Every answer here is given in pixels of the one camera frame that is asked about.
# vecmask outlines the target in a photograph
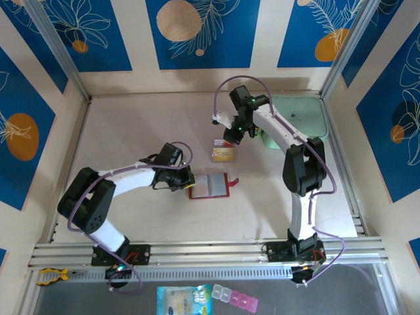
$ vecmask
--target plastic container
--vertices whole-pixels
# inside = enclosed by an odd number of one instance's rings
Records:
[[[315,96],[278,95],[272,98],[273,105],[277,111],[300,132],[310,138],[320,137],[322,140],[325,140],[328,137],[328,126],[319,98]],[[261,138],[267,147],[279,148],[264,131],[261,133]]]

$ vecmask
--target blue packet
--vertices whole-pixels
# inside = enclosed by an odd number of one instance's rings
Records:
[[[156,315],[212,315],[211,285],[158,287]]]

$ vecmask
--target pink pill organizer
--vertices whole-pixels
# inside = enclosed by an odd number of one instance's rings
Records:
[[[223,287],[219,284],[214,285],[211,296],[216,300],[229,303],[232,306],[247,310],[250,313],[256,313],[257,311],[258,299],[249,297],[246,294],[237,291],[232,291],[231,289]]]

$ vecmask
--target blue panel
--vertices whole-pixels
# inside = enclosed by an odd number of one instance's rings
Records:
[[[394,17],[395,12],[400,7],[402,1],[403,0],[382,0],[379,4],[342,72],[347,87],[353,82],[356,74],[359,72],[366,58],[385,31],[385,28],[387,28],[389,22]]]
[[[161,70],[249,68],[259,0],[146,0]]]
[[[331,66],[362,3],[362,0],[296,0],[277,67]]]
[[[22,210],[55,114],[0,49],[0,201]]]
[[[393,202],[420,188],[420,24],[357,112]]]
[[[47,44],[32,21],[20,22],[29,19],[24,8],[11,0],[1,4],[38,59],[47,54]],[[110,0],[45,0],[41,4],[80,72],[132,70]],[[13,14],[16,8],[18,15]]]
[[[5,259],[5,257],[6,257],[6,250],[3,248],[0,248],[0,268],[1,268],[1,265],[3,264],[3,260]]]
[[[409,241],[409,245],[411,247],[411,250],[413,251],[415,260],[417,261],[417,264],[420,267],[420,238]]]
[[[68,78],[48,48],[46,42],[44,42],[39,34],[25,8],[17,5],[11,0],[1,0],[0,6],[23,37],[24,41],[28,44],[33,54],[36,55],[42,67],[44,67],[55,85],[61,93],[63,93]]]

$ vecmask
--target white tabletop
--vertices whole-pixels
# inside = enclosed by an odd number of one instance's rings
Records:
[[[234,107],[221,94],[219,109]],[[188,199],[185,191],[139,188],[116,197],[108,218],[131,241],[217,241],[285,238],[291,218],[291,194],[282,180],[284,155],[260,138],[244,137],[232,163],[213,163],[213,140],[224,127],[211,123],[213,94],[137,94],[95,98],[79,144],[70,180],[83,167],[109,170],[159,153],[166,142],[183,141],[194,151],[194,173],[227,172],[240,183],[230,197]],[[337,181],[334,196],[318,198],[316,227],[343,237],[357,236],[329,142],[325,155]],[[323,190],[331,183],[324,181]],[[86,242],[67,231],[59,217],[54,242]]]

